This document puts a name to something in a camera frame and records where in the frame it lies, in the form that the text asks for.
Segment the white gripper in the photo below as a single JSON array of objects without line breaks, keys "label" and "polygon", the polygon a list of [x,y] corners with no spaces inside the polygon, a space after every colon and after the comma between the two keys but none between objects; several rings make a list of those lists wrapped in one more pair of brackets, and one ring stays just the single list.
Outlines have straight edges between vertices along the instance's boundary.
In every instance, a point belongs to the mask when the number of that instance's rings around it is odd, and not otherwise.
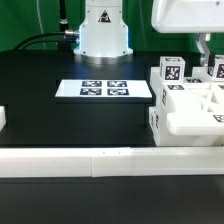
[{"label": "white gripper", "polygon": [[154,0],[151,23],[160,33],[196,33],[200,65],[213,67],[207,43],[210,33],[224,32],[224,0]]}]

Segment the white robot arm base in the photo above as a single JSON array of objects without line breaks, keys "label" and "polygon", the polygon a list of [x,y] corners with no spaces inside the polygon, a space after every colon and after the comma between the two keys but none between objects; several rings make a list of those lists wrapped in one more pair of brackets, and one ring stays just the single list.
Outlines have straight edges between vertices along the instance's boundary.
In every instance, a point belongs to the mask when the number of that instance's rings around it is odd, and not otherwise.
[{"label": "white robot arm base", "polygon": [[132,59],[123,0],[85,0],[85,19],[79,26],[75,59],[91,64],[118,64]]}]

